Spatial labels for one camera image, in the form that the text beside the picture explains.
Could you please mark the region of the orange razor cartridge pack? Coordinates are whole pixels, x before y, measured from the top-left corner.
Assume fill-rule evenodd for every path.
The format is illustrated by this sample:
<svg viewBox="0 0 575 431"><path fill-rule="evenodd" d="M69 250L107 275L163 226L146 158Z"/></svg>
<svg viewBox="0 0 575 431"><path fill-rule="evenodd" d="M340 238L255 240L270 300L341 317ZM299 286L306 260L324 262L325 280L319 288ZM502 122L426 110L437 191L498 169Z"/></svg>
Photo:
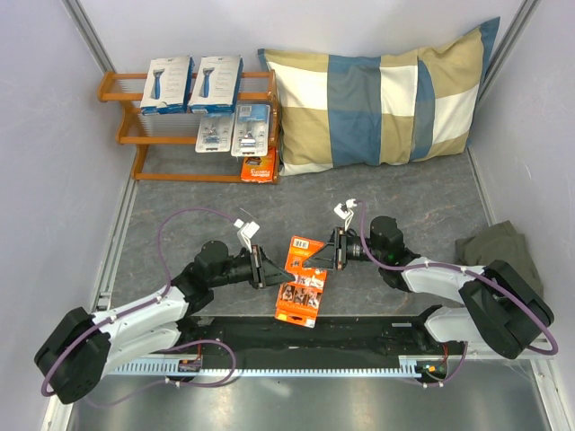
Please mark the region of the orange razor cartridge pack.
<svg viewBox="0 0 575 431"><path fill-rule="evenodd" d="M300 236L291 238L285 270L294 280L279 288L277 320L309 329L315 326L328 272L322 268L306 268L304 263L323 246L323 242L316 240Z"/></svg>

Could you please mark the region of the orange black razor pack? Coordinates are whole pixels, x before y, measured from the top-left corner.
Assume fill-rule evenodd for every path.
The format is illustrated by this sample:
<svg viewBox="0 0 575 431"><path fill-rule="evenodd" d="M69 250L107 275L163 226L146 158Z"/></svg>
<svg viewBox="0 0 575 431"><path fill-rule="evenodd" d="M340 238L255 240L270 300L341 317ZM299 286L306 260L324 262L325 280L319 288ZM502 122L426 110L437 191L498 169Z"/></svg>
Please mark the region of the orange black razor pack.
<svg viewBox="0 0 575 431"><path fill-rule="evenodd" d="M275 183L277 150L272 147L265 156L249 156L243 159L240 179L247 183Z"/></svg>

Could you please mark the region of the clear blister razor pack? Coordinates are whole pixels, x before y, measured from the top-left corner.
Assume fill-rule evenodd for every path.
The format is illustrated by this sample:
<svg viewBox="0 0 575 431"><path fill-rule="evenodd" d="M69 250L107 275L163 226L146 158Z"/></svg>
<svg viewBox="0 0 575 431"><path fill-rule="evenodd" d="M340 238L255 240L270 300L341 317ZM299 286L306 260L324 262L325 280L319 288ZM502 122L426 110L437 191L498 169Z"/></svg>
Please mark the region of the clear blister razor pack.
<svg viewBox="0 0 575 431"><path fill-rule="evenodd" d="M200 154L227 153L231 149L233 113L209 113L202 117L195 149Z"/></svg>

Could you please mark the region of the Gillette razor blister pack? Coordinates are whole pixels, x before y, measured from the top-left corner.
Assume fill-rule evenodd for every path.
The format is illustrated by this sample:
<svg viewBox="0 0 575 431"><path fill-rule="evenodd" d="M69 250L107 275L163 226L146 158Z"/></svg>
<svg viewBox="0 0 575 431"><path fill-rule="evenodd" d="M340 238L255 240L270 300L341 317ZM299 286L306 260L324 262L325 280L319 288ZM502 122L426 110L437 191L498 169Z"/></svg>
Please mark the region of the Gillette razor blister pack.
<svg viewBox="0 0 575 431"><path fill-rule="evenodd" d="M268 153L270 106L239 104L234 116L233 157L262 157Z"/></svg>

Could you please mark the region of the white box blue razor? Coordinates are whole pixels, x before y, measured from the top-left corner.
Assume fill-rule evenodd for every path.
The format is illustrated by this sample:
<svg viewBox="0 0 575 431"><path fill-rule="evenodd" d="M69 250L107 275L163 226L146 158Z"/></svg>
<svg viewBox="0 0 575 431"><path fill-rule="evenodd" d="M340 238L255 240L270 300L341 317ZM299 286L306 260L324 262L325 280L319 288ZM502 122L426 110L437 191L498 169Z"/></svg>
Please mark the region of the white box blue razor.
<svg viewBox="0 0 575 431"><path fill-rule="evenodd" d="M153 59L146 76L140 111L144 116L185 113L194 67L190 56Z"/></svg>
<svg viewBox="0 0 575 431"><path fill-rule="evenodd" d="M192 113L234 112L242 78L243 58L203 57L199 63L189 110Z"/></svg>

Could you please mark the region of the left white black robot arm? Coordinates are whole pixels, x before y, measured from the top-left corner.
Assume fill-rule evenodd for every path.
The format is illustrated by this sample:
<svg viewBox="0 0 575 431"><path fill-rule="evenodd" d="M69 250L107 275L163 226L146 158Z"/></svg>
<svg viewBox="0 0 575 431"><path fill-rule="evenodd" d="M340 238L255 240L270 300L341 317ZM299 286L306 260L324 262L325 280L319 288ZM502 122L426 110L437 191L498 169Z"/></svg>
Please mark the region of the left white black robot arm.
<svg viewBox="0 0 575 431"><path fill-rule="evenodd" d="M183 320L213 300L214 288L246 282L263 289L293 279L256 244L232 256L223 242L207 242L160 290L104 312L67 312L34 357L44 377L40 392L71 404L134 359L172 348L190 352L198 333Z"/></svg>

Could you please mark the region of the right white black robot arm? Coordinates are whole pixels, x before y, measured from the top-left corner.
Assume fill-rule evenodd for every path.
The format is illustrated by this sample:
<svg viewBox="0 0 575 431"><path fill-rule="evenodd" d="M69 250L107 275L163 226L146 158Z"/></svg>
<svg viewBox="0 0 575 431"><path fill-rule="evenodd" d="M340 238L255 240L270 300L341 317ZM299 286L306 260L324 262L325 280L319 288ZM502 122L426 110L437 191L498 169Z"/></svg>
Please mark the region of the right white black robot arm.
<svg viewBox="0 0 575 431"><path fill-rule="evenodd" d="M456 302L438 307L411 331L411 342L421 353L432 353L443 343L483 343L507 359L534 350L545 336L552 356L557 341L549 327L554 315L543 298L506 261L464 267L437 262L405 246L403 232L389 216L374 218L367 232L336 227L330 240L303 262L305 268L343 270L351 260L375 264L384 282L407 293L434 295Z"/></svg>

